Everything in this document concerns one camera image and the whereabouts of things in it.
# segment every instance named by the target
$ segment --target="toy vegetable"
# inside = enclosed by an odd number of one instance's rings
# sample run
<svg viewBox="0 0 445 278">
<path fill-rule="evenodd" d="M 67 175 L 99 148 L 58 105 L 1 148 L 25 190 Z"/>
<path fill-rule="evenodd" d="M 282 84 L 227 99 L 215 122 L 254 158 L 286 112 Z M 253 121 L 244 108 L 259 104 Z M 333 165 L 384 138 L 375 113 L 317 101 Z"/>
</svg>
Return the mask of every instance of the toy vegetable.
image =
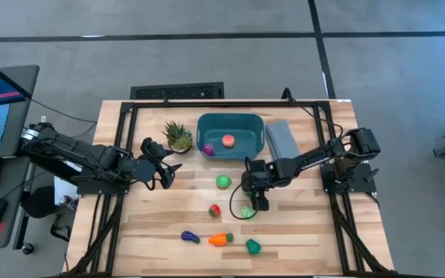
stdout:
<svg viewBox="0 0 445 278">
<path fill-rule="evenodd" d="M 248 249 L 248 253 L 252 255 L 259 254 L 260 250 L 262 249 L 262 247 L 260 247 L 260 244 L 253 239 L 248 239 L 248 241 L 246 242 L 246 248 Z"/>
<path fill-rule="evenodd" d="M 182 239 L 186 241 L 191 241 L 195 243 L 200 243 L 200 239 L 193 232 L 184 231 L 182 232 Z"/>
<path fill-rule="evenodd" d="M 216 185 L 218 188 L 227 188 L 231 185 L 231 178 L 227 175 L 218 175 L 216 178 Z"/>
<path fill-rule="evenodd" d="M 216 154 L 216 150 L 211 144 L 204 144 L 204 146 L 202 147 L 202 151 L 208 156 L 214 156 L 214 154 Z"/>
<path fill-rule="evenodd" d="M 253 208 L 250 208 L 248 205 L 245 205 L 241 208 L 241 217 L 242 218 L 247 219 L 254 214 L 255 214 L 255 211 L 253 210 Z"/>
<path fill-rule="evenodd" d="M 233 234 L 225 234 L 220 233 L 214 236 L 209 237 L 209 243 L 214 246 L 223 246 L 227 244 L 228 242 L 233 242 Z"/>
<path fill-rule="evenodd" d="M 218 205 L 211 205 L 209 208 L 209 214 L 212 217 L 217 217 L 218 215 L 221 214 L 221 209 L 219 208 Z"/>
</svg>

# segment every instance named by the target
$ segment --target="succulent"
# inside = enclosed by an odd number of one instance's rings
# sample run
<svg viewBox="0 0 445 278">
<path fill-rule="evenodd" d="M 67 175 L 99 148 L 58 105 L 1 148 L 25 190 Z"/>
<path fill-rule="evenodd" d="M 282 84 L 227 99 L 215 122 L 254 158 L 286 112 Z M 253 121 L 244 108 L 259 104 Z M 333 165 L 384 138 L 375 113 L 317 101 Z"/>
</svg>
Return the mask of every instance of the succulent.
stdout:
<svg viewBox="0 0 445 278">
<path fill-rule="evenodd" d="M 188 135 L 182 135 L 178 140 L 176 140 L 175 144 L 173 145 L 174 148 L 177 148 L 179 150 L 186 150 L 190 146 L 192 146 L 192 138 Z"/>
<path fill-rule="evenodd" d="M 177 124 L 172 120 L 169 123 L 166 123 L 165 132 L 163 132 L 163 134 L 168 139 L 168 143 L 174 145 L 182 135 L 185 135 L 186 131 L 187 130 L 183 127 L 183 124 Z"/>
</svg>

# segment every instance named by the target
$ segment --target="plant pot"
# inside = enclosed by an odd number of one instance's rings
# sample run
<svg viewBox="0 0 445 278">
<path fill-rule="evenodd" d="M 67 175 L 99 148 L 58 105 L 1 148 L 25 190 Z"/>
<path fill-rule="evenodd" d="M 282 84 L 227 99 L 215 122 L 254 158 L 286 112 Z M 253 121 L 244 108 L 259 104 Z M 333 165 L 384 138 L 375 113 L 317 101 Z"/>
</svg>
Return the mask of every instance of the plant pot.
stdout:
<svg viewBox="0 0 445 278">
<path fill-rule="evenodd" d="M 190 147 L 187 148 L 186 150 L 183 150 L 183 151 L 177 151 L 177 150 L 173 150 L 173 148 L 171 147 L 171 144 L 168 143 L 168 146 L 169 146 L 169 149 L 170 149 L 171 151 L 174 151 L 174 152 L 175 152 L 175 154 L 186 154 L 186 153 L 188 153 L 188 152 L 190 151 L 190 149 L 192 148 L 192 146 L 190 145 Z"/>
</svg>

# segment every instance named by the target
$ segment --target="gray carpet floor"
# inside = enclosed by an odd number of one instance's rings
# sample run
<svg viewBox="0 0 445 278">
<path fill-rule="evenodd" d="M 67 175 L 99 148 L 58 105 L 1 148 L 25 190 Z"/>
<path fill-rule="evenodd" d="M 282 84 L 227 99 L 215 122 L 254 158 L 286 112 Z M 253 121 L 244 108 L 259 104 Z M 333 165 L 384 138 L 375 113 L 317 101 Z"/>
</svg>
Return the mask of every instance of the gray carpet floor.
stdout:
<svg viewBox="0 0 445 278">
<path fill-rule="evenodd" d="M 445 0 L 316 2 L 322 32 L 445 31 Z M 313 30 L 300 0 L 0 0 L 0 37 Z M 432 152 L 445 145 L 445 37 L 324 44 L 337 98 L 352 99 L 382 148 L 372 164 L 396 269 L 445 276 L 445 159 Z M 28 64 L 41 68 L 36 100 L 92 120 L 102 100 L 141 85 L 223 81 L 226 98 L 277 98 L 286 86 L 296 98 L 326 97 L 313 38 L 0 42 L 0 66 Z M 27 123 L 42 115 L 64 134 L 88 128 L 35 104 Z M 49 234 L 52 222 L 31 220 L 35 254 L 0 249 L 0 277 L 61 271 L 66 243 Z"/>
</svg>

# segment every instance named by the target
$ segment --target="purple toy eggplant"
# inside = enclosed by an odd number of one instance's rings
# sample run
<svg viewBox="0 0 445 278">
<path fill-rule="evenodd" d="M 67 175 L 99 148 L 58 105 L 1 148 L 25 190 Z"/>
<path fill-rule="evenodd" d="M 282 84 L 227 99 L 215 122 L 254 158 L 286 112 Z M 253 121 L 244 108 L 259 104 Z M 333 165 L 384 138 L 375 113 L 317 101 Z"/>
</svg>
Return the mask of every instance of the purple toy eggplant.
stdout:
<svg viewBox="0 0 445 278">
<path fill-rule="evenodd" d="M 211 144 L 204 144 L 202 147 L 202 151 L 204 154 L 207 154 L 208 156 L 214 156 L 216 154 L 216 150 L 214 149 L 214 146 Z"/>
<path fill-rule="evenodd" d="M 200 239 L 193 232 L 184 231 L 182 232 L 182 239 L 186 241 L 191 241 L 195 243 L 200 243 Z"/>
</svg>

